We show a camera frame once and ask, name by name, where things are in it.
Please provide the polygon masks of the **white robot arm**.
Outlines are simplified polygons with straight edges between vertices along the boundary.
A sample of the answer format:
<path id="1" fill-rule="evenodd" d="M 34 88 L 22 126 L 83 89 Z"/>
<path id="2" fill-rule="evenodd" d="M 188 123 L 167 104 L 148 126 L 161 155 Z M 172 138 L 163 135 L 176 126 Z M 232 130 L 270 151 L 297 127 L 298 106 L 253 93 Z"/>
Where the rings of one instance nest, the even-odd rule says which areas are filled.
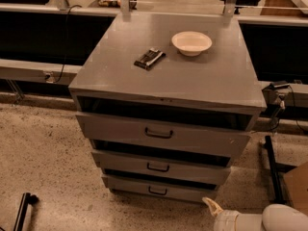
<path id="1" fill-rule="evenodd" d="M 282 204 L 270 204 L 262 214 L 244 214 L 222 209 L 215 200 L 203 197 L 215 218 L 214 231 L 308 231 L 308 217 Z"/>

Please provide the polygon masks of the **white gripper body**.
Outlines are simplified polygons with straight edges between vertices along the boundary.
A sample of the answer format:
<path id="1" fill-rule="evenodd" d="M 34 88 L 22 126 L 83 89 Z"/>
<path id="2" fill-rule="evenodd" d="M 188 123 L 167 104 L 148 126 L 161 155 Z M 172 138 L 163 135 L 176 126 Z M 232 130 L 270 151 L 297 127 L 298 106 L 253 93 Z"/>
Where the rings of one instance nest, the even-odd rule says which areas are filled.
<path id="1" fill-rule="evenodd" d="M 262 216 L 224 210 L 215 219 L 214 231 L 264 231 Z"/>

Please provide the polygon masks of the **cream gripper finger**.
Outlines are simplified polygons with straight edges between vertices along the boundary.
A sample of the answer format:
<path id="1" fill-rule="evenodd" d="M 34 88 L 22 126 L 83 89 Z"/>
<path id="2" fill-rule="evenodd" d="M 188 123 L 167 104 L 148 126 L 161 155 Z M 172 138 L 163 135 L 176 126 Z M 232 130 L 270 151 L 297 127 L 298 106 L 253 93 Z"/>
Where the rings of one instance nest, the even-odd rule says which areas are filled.
<path id="1" fill-rule="evenodd" d="M 223 211 L 216 201 L 209 197 L 203 197 L 202 201 L 208 206 L 210 213 L 214 218 L 216 218 Z"/>

